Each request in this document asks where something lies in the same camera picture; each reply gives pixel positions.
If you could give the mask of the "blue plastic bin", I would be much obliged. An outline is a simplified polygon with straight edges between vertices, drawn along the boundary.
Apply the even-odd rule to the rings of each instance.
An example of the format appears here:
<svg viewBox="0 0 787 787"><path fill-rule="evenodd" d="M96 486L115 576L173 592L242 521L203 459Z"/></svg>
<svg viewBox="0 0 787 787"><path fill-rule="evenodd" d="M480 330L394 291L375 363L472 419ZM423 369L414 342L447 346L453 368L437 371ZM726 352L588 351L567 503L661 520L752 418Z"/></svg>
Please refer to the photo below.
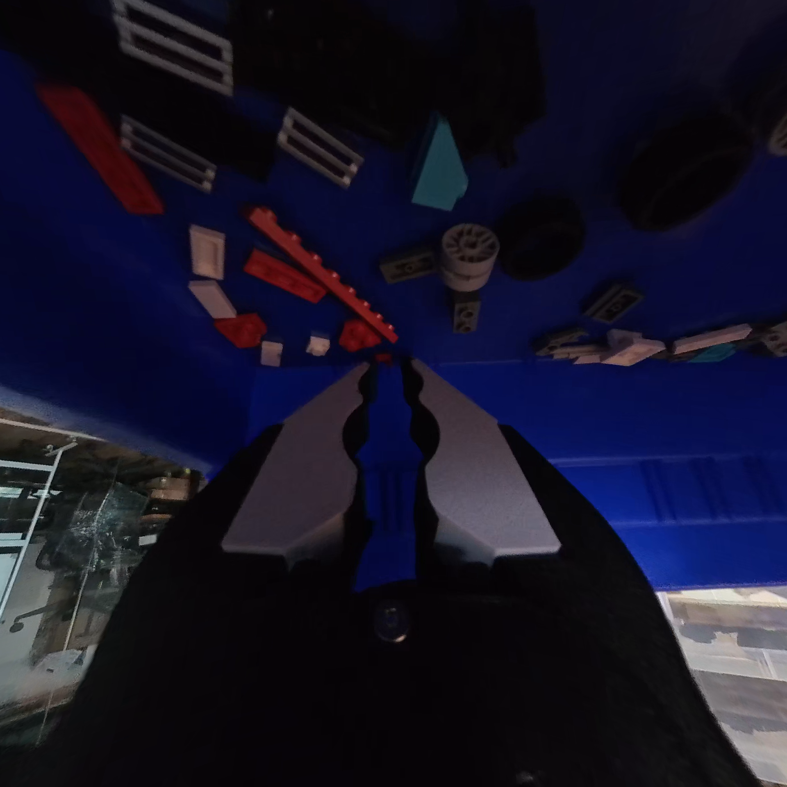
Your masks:
<svg viewBox="0 0 787 787"><path fill-rule="evenodd" d="M266 182L224 171L213 195L150 178L163 216L114 199L2 52L2 393L59 425L209 470L339 376L346 311L245 275L257 234L282 225L396 327L390 351L435 367L565 473L657 589L785 582L785 359L649 360L631 368L534 358L530 342L582 323L622 280L644 300L620 320L670 341L785 314L785 161L758 150L737 188L694 222L633 229L616 186L662 127L738 105L785 60L785 2L533 2L547 111L518 161L467 166L448 214L413 205L417 139L366 158L343 191L281 155ZM516 282L496 270L478 330L451 331L436 277L388 286L377 261L455 223L494 226L517 202L566 195L585 249Z"/></svg>

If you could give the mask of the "pile of mixed toy bricks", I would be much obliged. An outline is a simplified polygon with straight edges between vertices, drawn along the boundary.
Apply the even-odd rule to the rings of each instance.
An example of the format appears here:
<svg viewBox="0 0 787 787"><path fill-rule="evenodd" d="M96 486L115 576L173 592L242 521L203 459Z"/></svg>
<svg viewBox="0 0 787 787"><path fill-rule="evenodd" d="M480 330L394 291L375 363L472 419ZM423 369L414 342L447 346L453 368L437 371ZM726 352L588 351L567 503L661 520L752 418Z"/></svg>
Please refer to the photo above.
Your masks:
<svg viewBox="0 0 787 787"><path fill-rule="evenodd" d="M208 164L273 334L449 359L785 310L785 2L14 2L3 35Z"/></svg>

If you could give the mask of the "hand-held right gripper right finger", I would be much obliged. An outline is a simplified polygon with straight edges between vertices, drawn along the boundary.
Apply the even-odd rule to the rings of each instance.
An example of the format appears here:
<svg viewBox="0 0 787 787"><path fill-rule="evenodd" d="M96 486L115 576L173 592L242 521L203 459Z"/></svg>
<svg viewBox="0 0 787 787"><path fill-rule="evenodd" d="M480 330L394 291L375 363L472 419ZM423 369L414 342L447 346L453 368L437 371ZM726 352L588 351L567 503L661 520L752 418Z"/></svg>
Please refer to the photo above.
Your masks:
<svg viewBox="0 0 787 787"><path fill-rule="evenodd" d="M423 361L406 361L402 379L428 550L441 563L555 556L560 541L497 419Z"/></svg>

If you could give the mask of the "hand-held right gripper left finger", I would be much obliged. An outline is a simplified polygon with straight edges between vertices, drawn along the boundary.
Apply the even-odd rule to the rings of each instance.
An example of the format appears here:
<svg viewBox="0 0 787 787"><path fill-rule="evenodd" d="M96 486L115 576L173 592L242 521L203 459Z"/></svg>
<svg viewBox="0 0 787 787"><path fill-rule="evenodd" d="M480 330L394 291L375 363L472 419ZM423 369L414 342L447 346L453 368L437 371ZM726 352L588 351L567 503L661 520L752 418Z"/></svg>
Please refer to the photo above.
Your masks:
<svg viewBox="0 0 787 787"><path fill-rule="evenodd" d="M330 561L344 549L361 495L375 372L363 362L282 424L221 543L225 553Z"/></svg>

